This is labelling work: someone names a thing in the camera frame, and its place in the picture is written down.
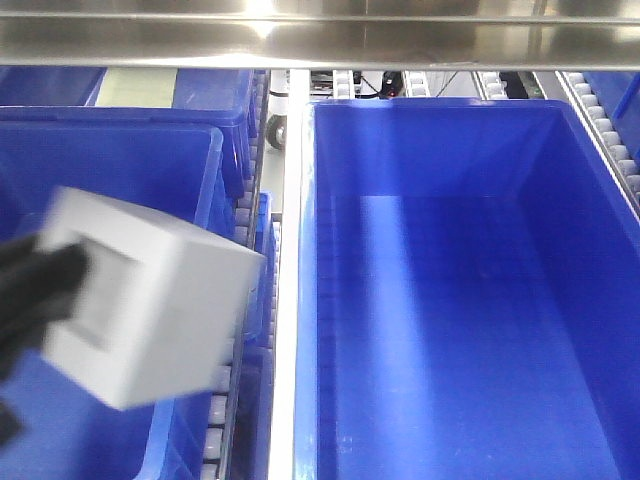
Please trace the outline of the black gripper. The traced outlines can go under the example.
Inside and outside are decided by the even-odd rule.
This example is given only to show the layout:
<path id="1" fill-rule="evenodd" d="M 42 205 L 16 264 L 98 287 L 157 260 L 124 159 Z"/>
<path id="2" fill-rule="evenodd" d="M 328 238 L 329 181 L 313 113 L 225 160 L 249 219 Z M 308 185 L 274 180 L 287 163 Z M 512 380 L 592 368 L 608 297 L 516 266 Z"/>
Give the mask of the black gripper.
<path id="1" fill-rule="evenodd" d="M 1 383 L 11 375 L 24 343 L 39 322 L 72 316 L 89 270 L 89 255 L 79 243 L 36 252 L 37 235 L 1 244 Z"/>

